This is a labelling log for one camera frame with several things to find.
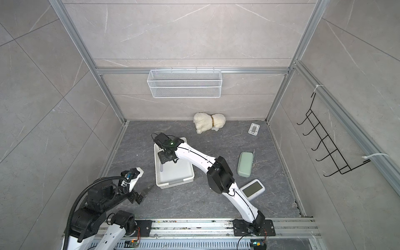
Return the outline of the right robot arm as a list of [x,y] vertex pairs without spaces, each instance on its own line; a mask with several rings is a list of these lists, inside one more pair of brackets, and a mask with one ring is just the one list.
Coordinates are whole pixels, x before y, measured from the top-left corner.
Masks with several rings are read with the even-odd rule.
[[226,160],[208,156],[189,146],[183,139],[169,137],[164,133],[156,134],[154,143],[161,149],[157,153],[162,164],[184,159],[206,173],[209,187],[216,193],[224,195],[239,211],[245,222],[245,233],[260,235],[264,231],[265,216],[245,197],[239,189],[233,173]]

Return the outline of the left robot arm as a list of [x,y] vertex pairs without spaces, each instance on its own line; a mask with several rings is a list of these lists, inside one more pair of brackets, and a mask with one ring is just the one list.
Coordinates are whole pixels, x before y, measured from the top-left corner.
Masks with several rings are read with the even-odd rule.
[[135,219],[126,211],[110,212],[117,205],[128,200],[141,204],[151,188],[142,193],[134,190],[143,176],[141,168],[123,171],[119,176],[103,177],[85,188],[75,200],[67,219],[62,248],[64,250],[90,250],[90,246],[103,223],[108,228],[95,250],[113,250],[123,237],[128,247],[137,247],[142,237],[150,236],[152,221]]

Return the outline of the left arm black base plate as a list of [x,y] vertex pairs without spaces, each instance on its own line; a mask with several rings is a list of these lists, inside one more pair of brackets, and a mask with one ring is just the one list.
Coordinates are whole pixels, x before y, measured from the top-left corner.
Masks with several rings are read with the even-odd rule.
[[149,237],[152,230],[152,220],[136,220],[136,228],[133,237],[137,237],[140,233],[141,237]]

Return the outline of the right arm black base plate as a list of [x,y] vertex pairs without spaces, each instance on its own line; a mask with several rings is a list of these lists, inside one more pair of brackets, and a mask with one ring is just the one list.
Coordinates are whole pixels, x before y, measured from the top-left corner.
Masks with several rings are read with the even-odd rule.
[[241,219],[235,219],[233,232],[235,236],[275,236],[275,227],[271,220],[248,223]]

